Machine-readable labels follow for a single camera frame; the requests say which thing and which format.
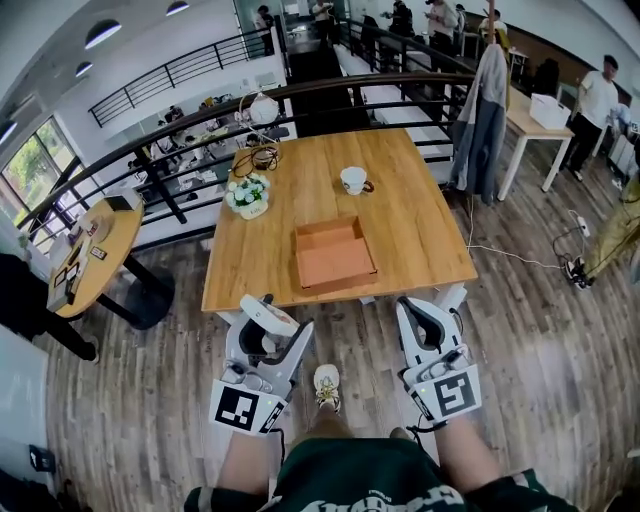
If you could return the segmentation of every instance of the wooden floor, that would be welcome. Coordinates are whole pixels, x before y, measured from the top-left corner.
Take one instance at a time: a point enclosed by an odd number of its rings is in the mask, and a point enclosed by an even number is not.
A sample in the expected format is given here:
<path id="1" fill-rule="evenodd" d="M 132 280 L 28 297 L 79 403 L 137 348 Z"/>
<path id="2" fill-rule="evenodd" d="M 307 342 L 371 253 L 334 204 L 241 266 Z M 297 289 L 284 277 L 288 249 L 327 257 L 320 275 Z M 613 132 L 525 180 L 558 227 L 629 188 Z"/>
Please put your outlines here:
<path id="1" fill-rule="evenodd" d="M 510 135 L 503 170 L 514 144 Z M 493 207 L 476 200 L 474 243 L 555 264 L 551 241 L 573 227 L 568 209 L 592 231 L 604 221 L 617 191 L 601 162 L 584 185 L 560 175 L 548 194 L 540 190 L 556 149 L 530 143 L 507 200 Z M 453 196 L 450 204 L 468 236 L 466 205 Z M 51 340 L 37 341 L 52 356 L 48 426 L 59 477 L 71 478 L 96 512 L 177 511 L 190 489 L 216 481 L 225 436 L 207 414 L 227 327 L 200 312 L 204 246 L 187 241 L 141 255 L 147 265 L 170 268 L 177 281 L 170 315 L 156 328 L 132 331 L 99 306 L 76 324 L 101 340 L 97 367 Z M 559 248 L 576 254 L 580 242 L 568 237 Z M 480 364 L 484 406 L 475 420 L 482 435 L 505 471 L 534 467 L 553 493 L 601 510 L 629 481 L 633 463 L 625 456 L 640 446 L 640 300 L 628 284 L 628 260 L 580 292 L 558 270 L 472 254 L 480 277 L 461 315 Z M 122 299 L 126 284 L 116 282 L 110 295 Z M 313 414 L 310 377 L 324 362 L 341 370 L 344 415 L 359 435 L 386 436 L 415 421 L 396 377 L 403 364 L 392 299 L 291 314 L 313 317 L 317 329 L 283 418 L 287 443 Z"/>

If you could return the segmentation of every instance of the ceiling light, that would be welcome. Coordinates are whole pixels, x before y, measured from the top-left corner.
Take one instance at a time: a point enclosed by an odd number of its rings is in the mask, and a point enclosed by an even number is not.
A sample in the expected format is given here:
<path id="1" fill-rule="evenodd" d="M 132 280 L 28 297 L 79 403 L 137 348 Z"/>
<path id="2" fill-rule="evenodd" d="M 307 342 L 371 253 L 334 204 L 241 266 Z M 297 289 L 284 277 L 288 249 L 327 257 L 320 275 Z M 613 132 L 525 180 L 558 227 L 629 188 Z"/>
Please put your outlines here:
<path id="1" fill-rule="evenodd" d="M 84 75 L 92 67 L 93 64 L 91 64 L 91 62 L 81 62 L 80 65 L 76 68 L 76 76 Z"/>
<path id="2" fill-rule="evenodd" d="M 11 119 L 7 119 L 0 125 L 0 144 L 9 138 L 9 135 L 16 129 L 16 126 L 18 126 L 18 123 Z"/>
<path id="3" fill-rule="evenodd" d="M 189 4 L 183 0 L 178 0 L 177 2 L 173 2 L 169 8 L 167 9 L 167 16 L 171 16 L 172 14 L 176 14 L 180 11 L 184 11 L 189 8 Z"/>
<path id="4" fill-rule="evenodd" d="M 96 23 L 89 33 L 87 34 L 87 41 L 84 47 L 88 50 L 93 48 L 97 44 L 100 44 L 105 39 L 108 39 L 118 30 L 122 28 L 122 25 L 116 20 L 102 20 Z"/>

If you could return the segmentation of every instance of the white cup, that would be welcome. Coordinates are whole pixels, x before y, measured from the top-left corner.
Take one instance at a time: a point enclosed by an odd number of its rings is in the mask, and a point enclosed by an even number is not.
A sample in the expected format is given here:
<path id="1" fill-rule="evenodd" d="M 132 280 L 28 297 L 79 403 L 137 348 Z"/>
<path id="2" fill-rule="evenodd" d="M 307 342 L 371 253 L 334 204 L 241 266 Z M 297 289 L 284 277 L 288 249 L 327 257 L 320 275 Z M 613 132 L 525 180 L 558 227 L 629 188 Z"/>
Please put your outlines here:
<path id="1" fill-rule="evenodd" d="M 340 179 L 347 194 L 357 196 L 364 192 L 373 192 L 373 185 L 367 181 L 367 172 L 361 167 L 347 167 L 342 169 Z"/>

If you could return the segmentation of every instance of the wooden table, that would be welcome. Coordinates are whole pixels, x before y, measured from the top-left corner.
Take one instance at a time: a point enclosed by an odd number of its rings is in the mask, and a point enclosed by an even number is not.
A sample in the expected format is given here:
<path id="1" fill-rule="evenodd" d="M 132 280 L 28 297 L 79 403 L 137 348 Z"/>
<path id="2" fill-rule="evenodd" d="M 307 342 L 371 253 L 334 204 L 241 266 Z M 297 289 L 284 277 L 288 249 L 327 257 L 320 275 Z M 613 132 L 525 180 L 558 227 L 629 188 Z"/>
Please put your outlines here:
<path id="1" fill-rule="evenodd" d="M 269 210 L 243 220 L 223 204 L 209 259 L 203 311 L 237 310 L 245 294 L 274 295 L 276 306 L 393 295 L 441 287 L 439 302 L 464 299 L 476 271 L 458 226 L 420 153 L 403 129 L 323 135 L 279 144 Z M 238 151 L 236 162 L 245 151 Z M 359 166 L 375 191 L 350 196 L 340 171 Z M 239 174 L 248 172 L 242 166 Z M 323 295 L 297 285 L 296 226 L 358 215 L 378 281 Z"/>
<path id="2" fill-rule="evenodd" d="M 167 278 L 164 274 L 161 277 L 154 275 L 129 254 L 142 224 L 143 211 L 144 206 L 140 202 L 136 210 L 113 212 L 106 201 L 102 200 L 85 214 L 90 220 L 97 216 L 111 217 L 111 230 L 102 242 L 91 243 L 89 246 L 86 255 L 87 265 L 79 278 L 80 283 L 73 304 L 62 306 L 56 311 L 57 315 L 71 318 L 84 312 L 94 302 L 99 302 L 138 329 L 148 329 L 151 327 L 150 323 L 155 325 L 166 316 L 173 300 L 173 279 Z M 77 247 L 82 246 L 86 237 L 84 234 L 78 238 L 72 254 Z M 104 260 L 90 253 L 93 247 L 107 253 Z M 68 267 L 67 262 L 68 258 L 60 268 L 52 272 L 49 293 L 53 290 L 55 277 L 64 267 Z M 130 287 L 125 307 L 102 294 L 121 266 L 134 274 L 140 283 L 134 283 Z M 140 296 L 145 294 L 147 297 L 141 303 Z"/>
<path id="3" fill-rule="evenodd" d="M 518 172 L 524 150 L 527 147 L 529 140 L 561 140 L 562 145 L 556 155 L 556 159 L 553 162 L 553 166 L 547 175 L 547 179 L 542 185 L 542 190 L 547 192 L 551 183 L 555 179 L 558 171 L 560 171 L 560 165 L 564 156 L 567 154 L 569 144 L 573 137 L 573 132 L 569 128 L 563 128 L 562 130 L 547 130 L 535 119 L 529 115 L 531 108 L 531 98 L 528 98 L 514 87 L 510 87 L 510 104 L 507 111 L 507 123 L 511 126 L 519 135 L 518 144 L 513 152 L 509 169 L 504 177 L 500 192 L 498 192 L 498 199 L 504 201 L 509 192 L 509 188 L 513 183 L 513 179 Z"/>

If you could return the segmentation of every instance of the cardboard tray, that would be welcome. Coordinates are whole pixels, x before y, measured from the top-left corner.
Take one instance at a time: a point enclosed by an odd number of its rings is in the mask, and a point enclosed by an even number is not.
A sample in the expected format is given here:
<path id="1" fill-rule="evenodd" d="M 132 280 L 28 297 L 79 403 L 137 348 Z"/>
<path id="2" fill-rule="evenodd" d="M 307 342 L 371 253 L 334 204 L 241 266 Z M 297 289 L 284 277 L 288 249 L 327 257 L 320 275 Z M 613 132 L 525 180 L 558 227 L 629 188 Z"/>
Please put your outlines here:
<path id="1" fill-rule="evenodd" d="M 378 278 L 357 216 L 299 226 L 295 242 L 298 277 L 305 294 L 330 293 Z"/>

